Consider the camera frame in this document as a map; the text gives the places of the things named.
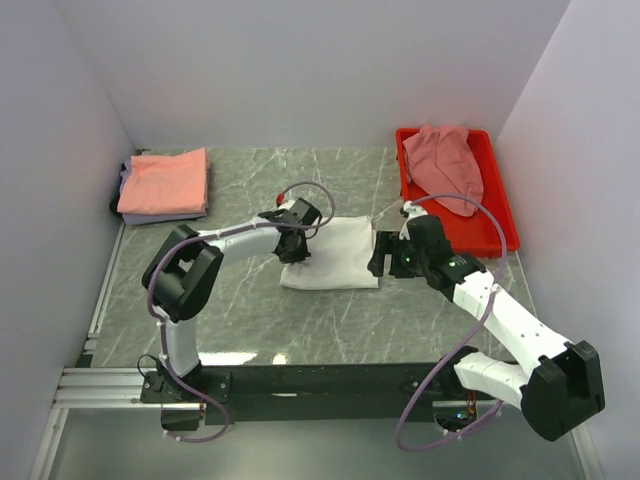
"lavender cloth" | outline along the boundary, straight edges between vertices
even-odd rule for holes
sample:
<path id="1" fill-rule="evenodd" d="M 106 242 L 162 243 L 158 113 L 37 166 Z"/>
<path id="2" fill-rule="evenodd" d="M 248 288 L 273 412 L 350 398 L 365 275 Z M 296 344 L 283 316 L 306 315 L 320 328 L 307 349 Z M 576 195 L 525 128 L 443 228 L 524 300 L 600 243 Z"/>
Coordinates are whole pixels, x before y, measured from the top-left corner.
<path id="1" fill-rule="evenodd" d="M 124 162 L 124 170 L 120 172 L 122 182 L 120 183 L 120 193 L 124 184 L 131 175 L 131 160 Z M 171 222 L 176 220 L 194 220 L 204 217 L 206 213 L 174 213 L 168 215 L 141 215 L 137 213 L 123 213 L 122 219 L 127 225 L 146 225 L 149 223 Z"/>

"folded clothes stack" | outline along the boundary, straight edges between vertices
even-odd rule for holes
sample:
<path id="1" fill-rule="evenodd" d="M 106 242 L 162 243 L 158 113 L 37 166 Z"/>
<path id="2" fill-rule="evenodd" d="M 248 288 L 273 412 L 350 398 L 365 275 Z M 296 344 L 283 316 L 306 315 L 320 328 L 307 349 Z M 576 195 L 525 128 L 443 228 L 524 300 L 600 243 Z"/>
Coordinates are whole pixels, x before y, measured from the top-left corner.
<path id="1" fill-rule="evenodd" d="M 133 156 L 121 176 L 117 211 L 128 225 L 195 219 L 207 213 L 204 148 L 176 156 Z"/>

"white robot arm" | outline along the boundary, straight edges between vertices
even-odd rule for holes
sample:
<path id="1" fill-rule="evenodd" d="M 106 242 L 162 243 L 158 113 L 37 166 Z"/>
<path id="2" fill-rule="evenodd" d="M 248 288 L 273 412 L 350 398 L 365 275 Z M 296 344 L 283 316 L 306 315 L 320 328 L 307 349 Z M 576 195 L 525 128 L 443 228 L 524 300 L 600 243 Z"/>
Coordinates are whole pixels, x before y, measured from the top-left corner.
<path id="1" fill-rule="evenodd" d="M 495 292 L 484 327 L 513 355 L 508 364 L 465 347 L 453 370 L 460 384 L 522 410 L 542 437 L 555 440 L 604 408 L 600 360 L 587 342 L 573 344 L 520 305 L 472 255 L 455 255 L 440 220 L 407 202 L 407 221 L 391 250 L 397 263 L 423 276 L 451 302 L 480 320 Z"/>

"pink cloth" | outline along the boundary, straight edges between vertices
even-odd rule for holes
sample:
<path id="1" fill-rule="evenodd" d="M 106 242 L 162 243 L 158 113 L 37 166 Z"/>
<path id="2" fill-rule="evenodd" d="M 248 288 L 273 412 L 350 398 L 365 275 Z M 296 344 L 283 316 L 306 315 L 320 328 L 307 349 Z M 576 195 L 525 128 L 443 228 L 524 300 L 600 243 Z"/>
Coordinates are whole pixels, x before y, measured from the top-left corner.
<path id="1" fill-rule="evenodd" d="M 118 212 L 145 215 L 204 213 L 207 206 L 207 151 L 131 157 Z"/>
<path id="2" fill-rule="evenodd" d="M 411 180 L 430 195 L 460 193 L 481 202 L 482 176 L 467 145 L 468 136 L 465 127 L 425 125 L 407 138 L 402 144 Z M 477 210 L 456 198 L 439 198 L 436 202 L 463 217 L 470 217 Z"/>

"white wall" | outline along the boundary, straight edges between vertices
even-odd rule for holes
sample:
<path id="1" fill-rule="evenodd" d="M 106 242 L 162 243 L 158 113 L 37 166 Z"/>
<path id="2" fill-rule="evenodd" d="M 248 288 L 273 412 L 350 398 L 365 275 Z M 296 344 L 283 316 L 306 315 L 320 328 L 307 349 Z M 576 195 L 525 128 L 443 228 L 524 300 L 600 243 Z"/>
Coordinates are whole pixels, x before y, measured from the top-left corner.
<path id="1" fill-rule="evenodd" d="M 375 146 L 497 134 L 568 0 L 56 0 L 133 142 Z"/>
<path id="2" fill-rule="evenodd" d="M 637 0 L 573 0 L 497 141 L 540 315 L 599 350 L 607 478 L 640 472 Z"/>
<path id="3" fill-rule="evenodd" d="M 0 5 L 0 476 L 25 478 L 80 353 L 132 147 L 51 0 Z"/>

